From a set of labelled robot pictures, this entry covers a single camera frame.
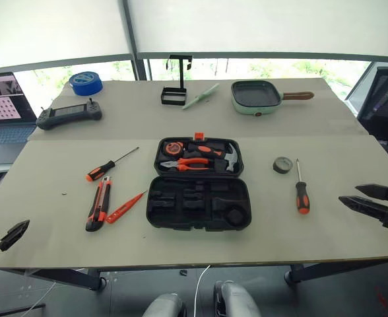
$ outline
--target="hammer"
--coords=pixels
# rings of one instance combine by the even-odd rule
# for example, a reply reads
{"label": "hammer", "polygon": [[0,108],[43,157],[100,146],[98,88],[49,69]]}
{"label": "hammer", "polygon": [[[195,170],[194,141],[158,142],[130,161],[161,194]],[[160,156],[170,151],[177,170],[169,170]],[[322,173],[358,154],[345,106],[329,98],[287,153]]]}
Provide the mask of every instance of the hammer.
{"label": "hammer", "polygon": [[228,161],[228,167],[226,170],[229,170],[230,172],[234,171],[234,164],[238,162],[238,154],[234,148],[234,146],[229,143],[229,146],[232,150],[232,153],[225,153],[221,150],[212,149],[211,147],[205,147],[202,145],[189,145],[189,150],[199,151],[204,157],[212,157],[212,158],[219,158],[224,159]]}

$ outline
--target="laptop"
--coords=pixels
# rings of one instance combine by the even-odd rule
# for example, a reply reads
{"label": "laptop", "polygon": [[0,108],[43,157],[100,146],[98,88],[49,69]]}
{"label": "laptop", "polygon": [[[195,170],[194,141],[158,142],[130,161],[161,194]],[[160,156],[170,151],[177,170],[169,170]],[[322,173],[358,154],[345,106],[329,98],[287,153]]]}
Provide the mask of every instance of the laptop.
{"label": "laptop", "polygon": [[0,73],[0,164],[13,163],[36,128],[31,109],[13,73]]}

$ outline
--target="black tool case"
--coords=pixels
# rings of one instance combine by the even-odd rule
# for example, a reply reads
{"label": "black tool case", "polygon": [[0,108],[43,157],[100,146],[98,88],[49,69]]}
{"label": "black tool case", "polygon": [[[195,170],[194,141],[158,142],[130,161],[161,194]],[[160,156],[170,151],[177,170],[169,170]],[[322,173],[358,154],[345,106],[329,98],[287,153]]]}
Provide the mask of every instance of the black tool case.
{"label": "black tool case", "polygon": [[[179,143],[183,151],[169,155],[166,147]],[[198,146],[213,148],[217,153],[231,153],[235,149],[238,159],[233,170],[227,170],[223,157],[211,158],[210,153]],[[186,164],[206,170],[180,171],[176,167],[162,166],[163,162],[178,159],[208,158],[208,164]],[[197,137],[169,137],[159,142],[154,167],[159,174],[148,191],[147,219],[158,228],[207,231],[242,230],[251,222],[251,207],[246,184],[238,178],[243,170],[238,144],[230,139],[204,139]]]}

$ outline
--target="laptop keyboard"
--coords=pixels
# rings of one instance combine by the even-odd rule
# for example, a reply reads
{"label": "laptop keyboard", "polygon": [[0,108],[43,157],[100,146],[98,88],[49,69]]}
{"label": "laptop keyboard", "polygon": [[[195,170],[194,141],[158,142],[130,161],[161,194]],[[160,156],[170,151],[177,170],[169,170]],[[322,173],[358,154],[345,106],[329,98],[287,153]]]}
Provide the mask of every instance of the laptop keyboard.
{"label": "laptop keyboard", "polygon": [[0,127],[0,144],[24,143],[35,127]]}

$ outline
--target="blue tape roll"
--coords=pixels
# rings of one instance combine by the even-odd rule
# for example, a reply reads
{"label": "blue tape roll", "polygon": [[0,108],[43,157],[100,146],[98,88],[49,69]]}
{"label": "blue tape roll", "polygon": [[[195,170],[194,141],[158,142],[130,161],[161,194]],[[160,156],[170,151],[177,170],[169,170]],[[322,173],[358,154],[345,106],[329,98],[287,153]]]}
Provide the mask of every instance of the blue tape roll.
{"label": "blue tape roll", "polygon": [[69,84],[72,86],[74,93],[79,96],[96,94],[103,89],[99,75],[93,71],[83,71],[71,76]]}

